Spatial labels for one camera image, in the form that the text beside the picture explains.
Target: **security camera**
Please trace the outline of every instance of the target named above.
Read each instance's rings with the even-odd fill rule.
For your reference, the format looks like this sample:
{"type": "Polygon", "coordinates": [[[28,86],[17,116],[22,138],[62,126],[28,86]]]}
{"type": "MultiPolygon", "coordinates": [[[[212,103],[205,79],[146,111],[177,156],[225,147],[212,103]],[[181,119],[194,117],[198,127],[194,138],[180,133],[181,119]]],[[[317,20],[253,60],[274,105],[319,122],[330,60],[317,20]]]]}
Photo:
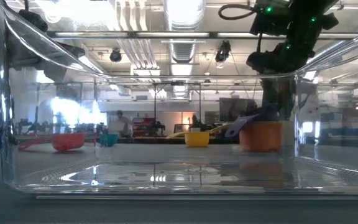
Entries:
{"type": "Polygon", "coordinates": [[[211,83],[211,80],[205,80],[204,83],[211,83]]]}
{"type": "Polygon", "coordinates": [[[121,57],[121,53],[119,52],[119,49],[113,49],[110,55],[110,60],[112,62],[120,62],[121,59],[122,57],[121,57]]]}
{"type": "Polygon", "coordinates": [[[216,62],[224,62],[230,56],[231,46],[230,42],[224,40],[216,54],[215,61],[216,62]]]}

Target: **yellow cup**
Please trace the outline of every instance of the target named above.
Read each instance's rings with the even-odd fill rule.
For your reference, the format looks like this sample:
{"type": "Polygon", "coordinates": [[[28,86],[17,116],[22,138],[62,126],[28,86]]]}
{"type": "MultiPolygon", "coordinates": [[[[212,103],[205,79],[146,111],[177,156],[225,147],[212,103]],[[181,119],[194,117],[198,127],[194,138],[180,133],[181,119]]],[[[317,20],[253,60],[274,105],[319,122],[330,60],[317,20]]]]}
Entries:
{"type": "Polygon", "coordinates": [[[209,132],[185,133],[185,141],[188,147],[207,147],[209,143],[209,132]]]}

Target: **ceiling pipe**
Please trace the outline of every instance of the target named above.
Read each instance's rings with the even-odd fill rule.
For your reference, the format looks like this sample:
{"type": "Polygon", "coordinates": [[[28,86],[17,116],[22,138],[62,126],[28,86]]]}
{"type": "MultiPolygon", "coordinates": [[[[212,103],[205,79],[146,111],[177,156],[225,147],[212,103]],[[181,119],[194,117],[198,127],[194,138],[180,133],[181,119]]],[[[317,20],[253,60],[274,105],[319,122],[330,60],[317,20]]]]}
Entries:
{"type": "MultiPolygon", "coordinates": [[[[130,9],[130,15],[129,15],[129,25],[131,25],[131,28],[133,31],[139,31],[139,28],[137,26],[137,19],[136,19],[136,8],[135,8],[135,0],[129,0],[129,9],[130,9]]],[[[147,65],[145,67],[142,68],[151,68],[152,67],[152,62],[151,59],[146,51],[146,47],[144,44],[144,40],[139,40],[137,39],[136,42],[139,44],[140,46],[140,57],[142,57],[142,55],[145,56],[145,59],[147,61],[147,65]]]]}
{"type": "MultiPolygon", "coordinates": [[[[142,29],[143,32],[147,32],[145,0],[139,0],[139,8],[140,8],[140,18],[139,18],[140,28],[142,29]]],[[[144,45],[146,47],[146,53],[148,53],[148,56],[150,57],[150,60],[152,63],[152,68],[158,69],[150,39],[143,40],[143,41],[144,41],[144,45]]]]}
{"type": "MultiPolygon", "coordinates": [[[[117,2],[116,2],[116,0],[109,0],[109,2],[110,2],[110,5],[112,7],[112,13],[113,13],[112,27],[109,27],[109,29],[116,30],[116,31],[121,31],[121,28],[120,28],[119,23],[118,23],[119,18],[118,18],[117,2]]],[[[136,59],[134,58],[133,54],[129,50],[129,47],[127,46],[127,44],[122,39],[117,39],[117,43],[120,46],[120,48],[125,51],[125,54],[127,55],[127,57],[129,59],[129,61],[131,62],[131,64],[135,65],[136,67],[140,66],[140,63],[138,63],[136,61],[136,59]]]]}
{"type": "MultiPolygon", "coordinates": [[[[126,6],[126,2],[125,0],[119,0],[120,3],[120,8],[121,8],[121,14],[120,14],[120,18],[119,18],[119,23],[122,27],[123,30],[128,31],[129,27],[126,21],[126,10],[127,10],[127,6],[126,6]]],[[[139,49],[136,47],[135,42],[133,39],[130,40],[124,40],[124,43],[127,44],[127,46],[129,47],[130,54],[134,55],[134,58],[136,59],[137,63],[136,63],[136,67],[137,68],[145,68],[146,64],[143,61],[142,58],[142,54],[140,53],[139,49]]]]}

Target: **ceiling duct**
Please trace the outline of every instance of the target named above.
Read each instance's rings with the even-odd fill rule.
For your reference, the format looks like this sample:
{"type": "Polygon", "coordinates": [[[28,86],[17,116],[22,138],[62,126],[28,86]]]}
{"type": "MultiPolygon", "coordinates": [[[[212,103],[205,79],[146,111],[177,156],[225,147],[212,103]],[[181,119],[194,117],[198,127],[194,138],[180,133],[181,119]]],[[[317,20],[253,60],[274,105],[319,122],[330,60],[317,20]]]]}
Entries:
{"type": "MultiPolygon", "coordinates": [[[[164,0],[165,22],[169,31],[195,31],[200,28],[204,18],[205,0],[164,0]]],[[[197,44],[189,40],[171,40],[170,58],[172,75],[191,75],[197,51],[197,44]]],[[[175,96],[183,97],[187,86],[181,91],[173,88],[175,96]]]]}

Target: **clear plastic bin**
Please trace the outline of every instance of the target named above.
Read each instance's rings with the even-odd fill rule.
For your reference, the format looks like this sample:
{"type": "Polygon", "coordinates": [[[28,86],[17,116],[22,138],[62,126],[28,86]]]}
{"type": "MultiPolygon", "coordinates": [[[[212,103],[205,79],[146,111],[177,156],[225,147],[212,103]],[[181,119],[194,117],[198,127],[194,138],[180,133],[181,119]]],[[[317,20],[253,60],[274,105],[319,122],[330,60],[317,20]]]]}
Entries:
{"type": "MultiPolygon", "coordinates": [[[[33,0],[19,12],[23,1],[0,0],[4,182],[44,197],[357,198],[358,18],[349,28],[334,5],[339,25],[316,56],[266,76],[246,64],[254,17],[221,20],[226,2],[33,0]],[[222,40],[232,51],[216,63],[222,40]],[[242,110],[263,105],[261,80],[289,94],[278,152],[225,137],[242,110]],[[187,131],[209,131],[208,146],[186,146],[187,131]]],[[[262,41],[273,50],[283,37],[262,41]]]]}

